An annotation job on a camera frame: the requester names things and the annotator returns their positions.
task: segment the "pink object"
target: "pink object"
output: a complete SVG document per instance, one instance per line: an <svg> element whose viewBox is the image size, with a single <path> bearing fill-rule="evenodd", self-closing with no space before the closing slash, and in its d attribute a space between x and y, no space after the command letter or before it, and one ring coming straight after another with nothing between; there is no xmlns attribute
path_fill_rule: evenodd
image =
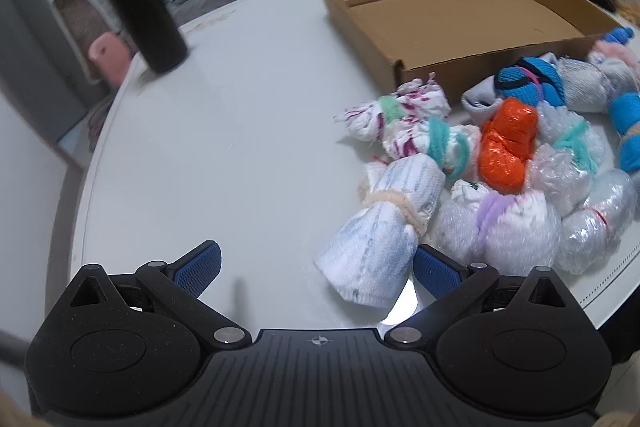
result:
<svg viewBox="0 0 640 427"><path fill-rule="evenodd" d="M131 64L131 52L119 36L112 32L100 35L89 46L89 58L111 87L118 89L122 85Z"/></svg>
<svg viewBox="0 0 640 427"><path fill-rule="evenodd" d="M606 58L619 58L632 69L640 66L638 57L636 57L631 48L623 46L619 42L597 41L593 45L592 52L601 53Z"/></svg>

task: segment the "metal screw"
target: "metal screw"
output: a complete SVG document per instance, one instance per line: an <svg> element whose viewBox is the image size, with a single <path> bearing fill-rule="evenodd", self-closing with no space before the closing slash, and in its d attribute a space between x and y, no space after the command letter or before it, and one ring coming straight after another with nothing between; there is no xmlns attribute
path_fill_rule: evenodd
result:
<svg viewBox="0 0 640 427"><path fill-rule="evenodd" d="M396 342L411 344L419 341L422 338L422 333L415 328L404 326L391 330L391 338Z"/></svg>
<svg viewBox="0 0 640 427"><path fill-rule="evenodd" d="M239 328L220 328L213 334L213 338L224 344L234 344L244 339L244 331Z"/></svg>

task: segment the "beige hair tie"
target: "beige hair tie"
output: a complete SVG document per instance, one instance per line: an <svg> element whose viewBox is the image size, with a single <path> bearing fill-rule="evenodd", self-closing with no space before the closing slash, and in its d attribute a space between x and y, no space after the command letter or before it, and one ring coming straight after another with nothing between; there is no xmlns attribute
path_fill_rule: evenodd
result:
<svg viewBox="0 0 640 427"><path fill-rule="evenodd" d="M407 198L402 192L398 190L377 190L369 194L364 201L362 202L362 206L364 208L369 208L374 203L391 203L394 204L400 213L404 216L406 222L414 227L415 232L418 234L418 238L422 237L427 232L427 225L425 225L422 218L418 215L418 212L415 210L414 204Z"/></svg>

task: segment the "blue gripper pad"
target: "blue gripper pad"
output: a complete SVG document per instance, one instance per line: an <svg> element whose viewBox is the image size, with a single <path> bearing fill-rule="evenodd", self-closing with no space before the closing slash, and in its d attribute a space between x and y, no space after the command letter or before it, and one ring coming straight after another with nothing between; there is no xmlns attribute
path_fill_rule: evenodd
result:
<svg viewBox="0 0 640 427"><path fill-rule="evenodd" d="M220 247L215 241L206 241L170 266L176 266L172 280L197 298L220 273Z"/></svg>
<svg viewBox="0 0 640 427"><path fill-rule="evenodd" d="M415 278L436 299L462 283L463 279L466 279L465 274L465 267L428 245L420 245L415 251Z"/></svg>

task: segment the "orange plastic bag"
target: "orange plastic bag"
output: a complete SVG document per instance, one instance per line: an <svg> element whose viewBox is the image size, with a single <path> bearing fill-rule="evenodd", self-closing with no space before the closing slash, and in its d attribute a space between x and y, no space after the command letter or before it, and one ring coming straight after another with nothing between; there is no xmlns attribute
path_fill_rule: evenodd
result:
<svg viewBox="0 0 640 427"><path fill-rule="evenodd" d="M517 98L507 98L495 118L484 124L478 156L480 177L499 192L521 192L537 131L536 109Z"/></svg>

